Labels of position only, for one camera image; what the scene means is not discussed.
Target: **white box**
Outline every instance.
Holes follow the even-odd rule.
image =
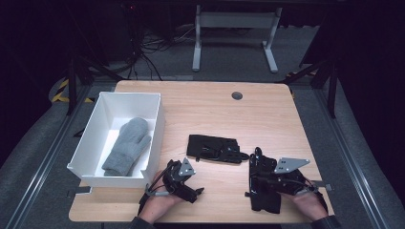
[[[101,169],[119,134],[134,117],[148,122],[151,143],[129,177],[105,177]],[[160,94],[100,93],[68,169],[92,187],[145,188],[158,171],[164,114]]]

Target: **sleeve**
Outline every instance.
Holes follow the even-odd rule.
[[[338,229],[342,228],[336,216],[329,216],[314,221],[310,224],[312,229]]]
[[[129,229],[156,229],[156,228],[152,224],[149,224],[149,222],[141,218],[135,217],[132,220]]]

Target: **black device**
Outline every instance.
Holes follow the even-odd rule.
[[[190,135],[187,155],[194,156],[197,161],[202,158],[235,164],[249,159],[248,154],[240,151],[236,139],[209,135]]]
[[[279,214],[281,196],[279,193],[298,195],[303,192],[313,192],[319,198],[328,212],[328,207],[318,187],[311,184],[298,168],[309,163],[307,159],[281,158],[278,162],[263,156],[262,150],[256,147],[255,153],[249,160],[249,192],[253,211],[266,210]]]
[[[191,203],[195,202],[197,196],[203,192],[203,188],[194,190],[184,184],[195,174],[196,171],[193,169],[187,158],[184,158],[182,163],[179,160],[170,160],[167,163],[167,167],[160,173],[160,175],[158,175],[152,185],[149,186],[149,184],[146,184],[145,194],[139,201],[140,207],[138,214],[142,211],[146,200],[151,196],[158,197],[173,194],[185,201]],[[166,192],[157,192],[159,187],[154,187],[160,178],[163,180],[164,187],[167,190]]]

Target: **white stand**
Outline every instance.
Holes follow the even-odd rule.
[[[202,54],[201,28],[253,28],[270,29],[267,41],[263,41],[263,48],[270,71],[277,73],[277,65],[271,52],[271,44],[277,30],[282,8],[276,12],[201,12],[201,6],[197,6],[196,12],[196,46],[194,48],[193,71],[200,70],[200,60]]]

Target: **wooden table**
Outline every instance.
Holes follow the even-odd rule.
[[[189,135],[236,138],[241,152],[255,147],[264,155],[307,158],[300,171],[311,180],[322,180],[291,93],[286,85],[222,82],[120,81],[116,92],[160,93],[165,116],[160,169],[170,159],[186,156]],[[243,98],[236,100],[232,93]],[[251,210],[248,192],[248,161],[240,165],[206,160],[190,163],[197,174],[186,181],[193,189],[204,187],[198,200],[177,205],[160,222],[287,223],[308,221],[287,199],[281,214]],[[130,221],[137,214],[144,190],[93,188],[76,195],[70,211],[73,221]],[[330,209],[328,193],[321,189]]]

